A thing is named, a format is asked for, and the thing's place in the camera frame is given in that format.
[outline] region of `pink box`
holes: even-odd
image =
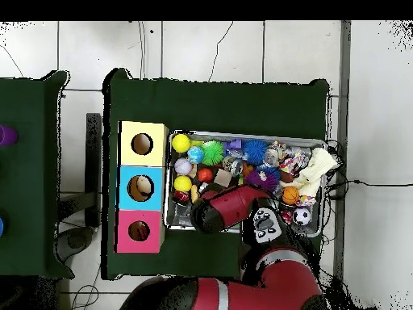
[[[145,241],[135,241],[129,236],[129,226],[135,221],[143,221],[149,227],[149,235]],[[160,211],[119,211],[117,253],[159,253],[161,249]]]

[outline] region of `green mat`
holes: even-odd
[[[324,80],[296,85],[130,78],[125,69],[114,69],[103,84],[106,159],[103,193],[115,189],[117,123],[120,120],[163,123],[170,130],[324,139],[329,89]],[[103,207],[103,217],[109,208],[108,222],[103,221],[102,231],[104,277],[112,279],[117,274],[239,275],[240,236],[237,234],[206,236],[170,230],[159,254],[114,253],[114,191],[103,196]]]
[[[0,147],[0,274],[73,277],[53,253],[57,219],[57,104],[67,73],[0,79],[0,123],[19,140]]]

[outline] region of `yellow box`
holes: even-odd
[[[166,143],[169,129],[164,124],[120,121],[118,126],[118,134],[120,134],[121,144],[121,165],[165,166]],[[150,141],[150,149],[146,154],[138,154],[136,149],[134,151],[132,148],[132,146],[136,147],[134,142],[137,140],[134,140],[135,137],[137,140]]]

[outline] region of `shape sorter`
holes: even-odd
[[[168,134],[164,124],[119,121],[116,253],[159,253],[161,249]]]

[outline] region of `circular hole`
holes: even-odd
[[[127,193],[137,202],[148,201],[155,189],[152,179],[145,175],[136,175],[127,184]]]
[[[149,237],[151,230],[146,222],[135,221],[129,225],[129,237],[134,241],[145,241]]]
[[[131,147],[134,153],[146,156],[153,149],[153,140],[146,133],[139,133],[133,137]]]

